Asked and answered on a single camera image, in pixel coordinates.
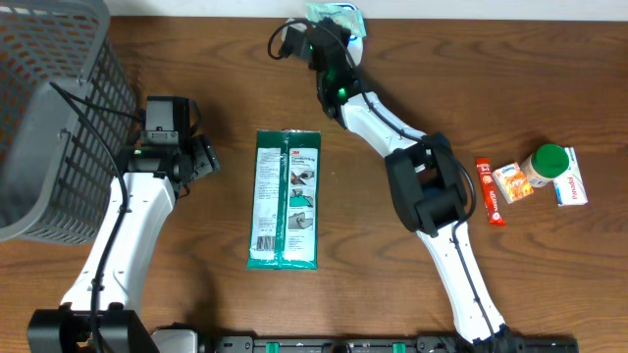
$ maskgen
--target red candy bar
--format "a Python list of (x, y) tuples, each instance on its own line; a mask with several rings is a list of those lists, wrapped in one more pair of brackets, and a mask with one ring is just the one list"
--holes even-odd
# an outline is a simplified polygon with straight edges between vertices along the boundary
[(487, 208), (489, 215), (489, 223), (494, 226), (505, 226), (506, 221), (497, 211), (497, 193), (495, 182), (491, 175), (491, 165), (486, 157), (478, 157), (475, 159), (478, 174), (480, 175), (480, 183), (482, 184), (482, 193), (484, 194), (484, 206)]

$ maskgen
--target green lid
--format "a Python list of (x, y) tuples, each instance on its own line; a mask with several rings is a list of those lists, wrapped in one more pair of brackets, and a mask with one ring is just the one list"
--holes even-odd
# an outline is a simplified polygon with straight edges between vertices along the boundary
[(569, 156), (555, 143), (544, 144), (532, 155), (532, 167), (541, 177), (555, 178), (569, 168)]

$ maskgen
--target teal packaging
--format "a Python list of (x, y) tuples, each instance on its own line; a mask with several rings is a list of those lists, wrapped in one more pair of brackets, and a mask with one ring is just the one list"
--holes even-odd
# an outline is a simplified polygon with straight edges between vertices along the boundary
[(321, 132), (257, 131), (249, 269), (318, 269)]

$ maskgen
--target bottle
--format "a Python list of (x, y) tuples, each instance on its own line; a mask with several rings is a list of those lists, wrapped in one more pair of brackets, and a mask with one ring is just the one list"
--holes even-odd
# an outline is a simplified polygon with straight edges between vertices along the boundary
[(521, 163), (521, 171), (533, 187), (543, 187), (569, 168), (569, 156), (555, 143), (547, 143)]

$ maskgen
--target laundry basket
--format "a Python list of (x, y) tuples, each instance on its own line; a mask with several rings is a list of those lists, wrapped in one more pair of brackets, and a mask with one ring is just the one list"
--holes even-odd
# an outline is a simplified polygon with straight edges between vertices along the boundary
[[(93, 240), (113, 172), (98, 141), (49, 85), (134, 112), (101, 0), (0, 0), (0, 241)], [(77, 103), (114, 154), (132, 122)]]

